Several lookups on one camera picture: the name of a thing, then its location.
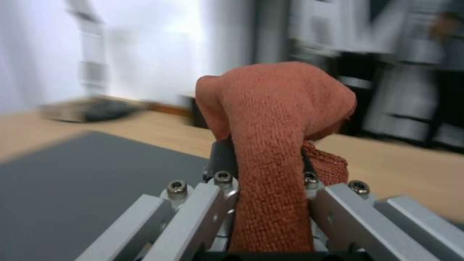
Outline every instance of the orange towel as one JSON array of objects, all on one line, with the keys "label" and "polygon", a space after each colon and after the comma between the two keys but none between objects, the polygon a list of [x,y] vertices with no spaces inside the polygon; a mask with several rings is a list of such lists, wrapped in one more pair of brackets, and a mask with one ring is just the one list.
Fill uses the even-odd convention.
[{"label": "orange towel", "polygon": [[232,135],[240,197],[230,251],[302,252],[313,248],[301,148],[326,184],[346,182],[346,161],[309,140],[336,131],[354,94],[322,70],[285,62],[201,77],[196,101],[219,139]]}]

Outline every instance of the blurry person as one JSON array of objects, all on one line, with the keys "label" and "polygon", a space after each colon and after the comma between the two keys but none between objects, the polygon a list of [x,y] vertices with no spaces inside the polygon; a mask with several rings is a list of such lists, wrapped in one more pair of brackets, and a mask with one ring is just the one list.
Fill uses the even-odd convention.
[{"label": "blurry person", "polygon": [[434,73],[437,107],[425,137],[425,147],[432,147],[442,123],[464,126],[464,0],[450,0],[430,28],[440,41],[444,56]]}]

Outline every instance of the hex socket screw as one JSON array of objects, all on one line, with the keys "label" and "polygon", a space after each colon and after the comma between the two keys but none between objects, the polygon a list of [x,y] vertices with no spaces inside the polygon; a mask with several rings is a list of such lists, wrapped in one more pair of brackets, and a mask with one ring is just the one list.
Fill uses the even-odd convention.
[{"label": "hex socket screw", "polygon": [[352,189],[352,191],[356,192],[358,195],[369,195],[370,188],[369,185],[361,180],[352,180],[348,183],[348,187]]},{"label": "hex socket screw", "polygon": [[183,180],[173,180],[166,187],[170,199],[183,199],[187,197],[187,184]]},{"label": "hex socket screw", "polygon": [[319,183],[319,178],[314,172],[304,172],[303,173],[304,185],[306,189],[315,189]]},{"label": "hex socket screw", "polygon": [[232,180],[232,175],[228,171],[221,170],[214,174],[214,185],[218,185],[221,189],[230,188]]}]

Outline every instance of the wooden floor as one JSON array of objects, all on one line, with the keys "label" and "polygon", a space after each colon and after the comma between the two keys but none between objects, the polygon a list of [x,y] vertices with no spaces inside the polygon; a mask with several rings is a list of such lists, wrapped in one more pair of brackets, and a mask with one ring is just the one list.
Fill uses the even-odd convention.
[{"label": "wooden floor", "polygon": [[[158,112],[94,124],[51,121],[27,112],[0,117],[0,162],[88,130],[205,158],[214,141],[209,130]],[[407,194],[441,215],[464,222],[463,156],[340,135],[323,139],[317,147],[346,158],[350,179],[367,182],[378,197]]]}]

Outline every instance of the gray mat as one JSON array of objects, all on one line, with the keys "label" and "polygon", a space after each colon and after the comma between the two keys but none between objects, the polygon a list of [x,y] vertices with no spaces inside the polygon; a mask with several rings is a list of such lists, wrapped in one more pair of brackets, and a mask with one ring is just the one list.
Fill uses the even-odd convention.
[{"label": "gray mat", "polygon": [[0,260],[74,260],[141,194],[207,160],[100,132],[0,165]]}]

